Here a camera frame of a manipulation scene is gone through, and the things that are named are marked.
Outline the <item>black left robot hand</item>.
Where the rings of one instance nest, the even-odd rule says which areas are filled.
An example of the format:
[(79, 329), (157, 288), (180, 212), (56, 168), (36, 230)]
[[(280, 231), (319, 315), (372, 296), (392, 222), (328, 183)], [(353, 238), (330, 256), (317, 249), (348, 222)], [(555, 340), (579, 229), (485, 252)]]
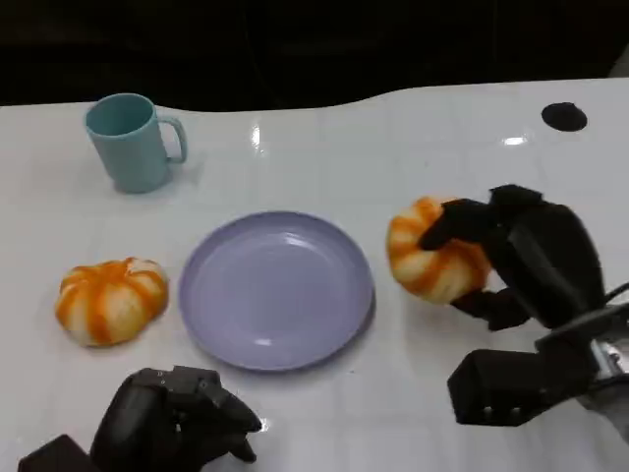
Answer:
[(89, 457), (101, 471), (200, 471), (226, 454), (251, 464), (248, 435), (260, 430), (257, 414), (217, 372), (144, 368), (117, 389)]

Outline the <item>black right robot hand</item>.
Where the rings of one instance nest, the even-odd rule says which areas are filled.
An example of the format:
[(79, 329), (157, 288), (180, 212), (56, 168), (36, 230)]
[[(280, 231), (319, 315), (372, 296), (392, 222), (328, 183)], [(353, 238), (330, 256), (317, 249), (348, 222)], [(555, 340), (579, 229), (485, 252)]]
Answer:
[(437, 250), (458, 240), (479, 245), (505, 284), (453, 301), (459, 311), (498, 331), (537, 320), (549, 329), (606, 304), (600, 258), (582, 220), (542, 193), (515, 184), (495, 187), (488, 202), (454, 200), (420, 240)]

